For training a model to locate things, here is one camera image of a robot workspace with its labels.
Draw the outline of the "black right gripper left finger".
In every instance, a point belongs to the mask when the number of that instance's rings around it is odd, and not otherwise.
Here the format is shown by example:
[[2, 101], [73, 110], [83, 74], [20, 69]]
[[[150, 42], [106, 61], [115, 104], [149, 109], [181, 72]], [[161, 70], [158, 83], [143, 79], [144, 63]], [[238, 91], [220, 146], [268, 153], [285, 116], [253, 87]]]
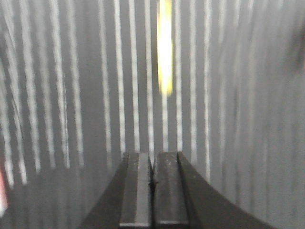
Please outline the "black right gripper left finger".
[[125, 153], [81, 229], [150, 229], [152, 168], [148, 154]]

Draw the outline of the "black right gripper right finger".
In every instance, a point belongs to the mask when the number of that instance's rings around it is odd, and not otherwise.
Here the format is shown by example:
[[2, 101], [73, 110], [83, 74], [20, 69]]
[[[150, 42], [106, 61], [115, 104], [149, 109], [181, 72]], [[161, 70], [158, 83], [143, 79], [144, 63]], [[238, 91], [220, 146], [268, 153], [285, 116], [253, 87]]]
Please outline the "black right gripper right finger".
[[270, 229], [205, 181], [182, 152], [161, 152], [154, 165], [156, 229]]

